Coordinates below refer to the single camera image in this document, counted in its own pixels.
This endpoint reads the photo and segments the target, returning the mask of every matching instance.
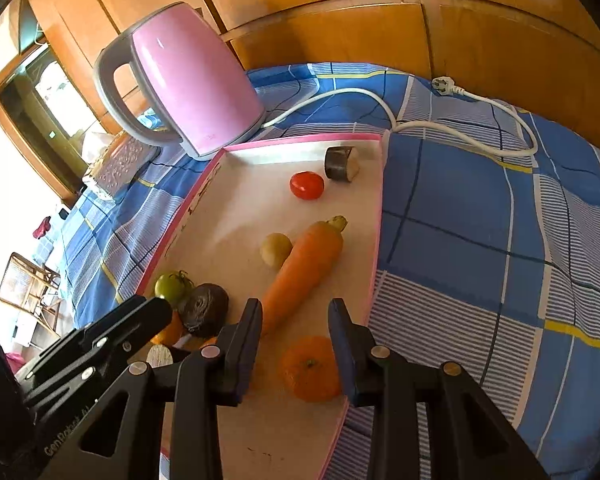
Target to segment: chair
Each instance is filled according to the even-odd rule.
[[[40,325],[58,336],[56,325],[61,300],[57,296],[60,274],[47,267],[39,267],[18,253],[11,253],[0,283],[0,301],[33,316]],[[50,304],[43,298],[52,294]],[[45,314],[52,317],[49,323]]]

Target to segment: beet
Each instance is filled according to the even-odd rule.
[[[229,296],[214,283],[203,283],[191,291],[189,301],[178,308],[180,320],[196,337],[218,335],[229,310]]]

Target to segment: small potato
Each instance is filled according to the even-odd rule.
[[[260,245],[262,260],[272,269],[279,269],[291,253],[291,240],[282,233],[271,233]]]

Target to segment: eggplant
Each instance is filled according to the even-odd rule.
[[[203,283],[191,291],[189,301],[178,314],[187,331],[195,337],[218,335],[229,310],[229,296],[220,285]]]
[[[190,352],[180,348],[172,348],[165,345],[153,345],[149,348],[149,353],[146,355],[146,361],[151,365],[151,368],[158,366],[168,366],[174,363],[184,361],[184,358]]]
[[[360,171],[358,150],[353,146],[331,146],[324,155],[324,174],[330,180],[352,182]]]

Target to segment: blue plaid bedsheet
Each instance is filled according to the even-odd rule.
[[[398,121],[437,121],[498,148],[525,147],[525,133],[500,110],[440,97],[429,81],[390,68],[319,63],[249,78],[269,117],[356,86],[382,96]],[[392,135],[369,326],[415,362],[462,363],[552,478],[580,479],[600,456],[600,150],[517,113],[538,136],[535,156],[491,158],[422,128]],[[388,127],[374,101],[340,94],[298,110],[265,137]],[[165,148],[114,203],[81,197],[58,240],[77,326],[135,292],[204,167]],[[326,478],[365,478],[371,420],[367,409],[349,410]],[[424,412],[420,434],[428,478]]]

